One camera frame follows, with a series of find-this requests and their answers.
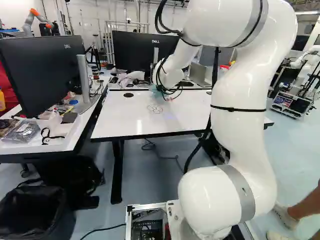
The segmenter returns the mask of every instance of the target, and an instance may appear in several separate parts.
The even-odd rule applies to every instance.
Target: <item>sneaker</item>
[[[296,240],[291,237],[282,236],[279,233],[274,232],[274,231],[268,231],[266,233],[266,239],[268,239],[268,240]]]
[[[287,207],[276,203],[273,207],[273,211],[288,229],[295,230],[297,228],[300,221],[289,215]]]

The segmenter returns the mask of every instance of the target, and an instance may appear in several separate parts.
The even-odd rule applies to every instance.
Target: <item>computer monitor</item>
[[[308,42],[308,39],[309,36],[297,35],[293,47],[291,49],[296,51],[303,51]]]
[[[115,67],[129,71],[150,71],[154,49],[158,60],[174,52],[178,36],[127,31],[112,31]]]
[[[80,83],[77,55],[84,52],[79,35],[0,40],[0,61],[23,114],[41,114]]]
[[[318,34],[318,37],[316,38],[313,45],[320,45],[320,34]]]

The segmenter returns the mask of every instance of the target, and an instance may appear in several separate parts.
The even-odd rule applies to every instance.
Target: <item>laptop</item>
[[[207,67],[199,63],[192,62],[190,65],[189,80],[203,88],[211,87],[212,80],[206,79]]]

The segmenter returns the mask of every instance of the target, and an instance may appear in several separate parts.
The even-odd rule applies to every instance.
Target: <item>black bag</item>
[[[0,239],[68,240],[76,223],[57,186],[18,186],[0,201]]]
[[[103,174],[86,156],[39,162],[34,166],[45,185],[65,190],[72,210],[81,208],[83,199],[90,196],[103,180]]]

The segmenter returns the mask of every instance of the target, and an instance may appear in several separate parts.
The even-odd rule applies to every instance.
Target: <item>plastic bag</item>
[[[20,186],[0,201],[0,238],[68,240],[75,216],[57,186]]]
[[[40,131],[35,121],[21,120],[3,138],[4,142],[28,143]]]

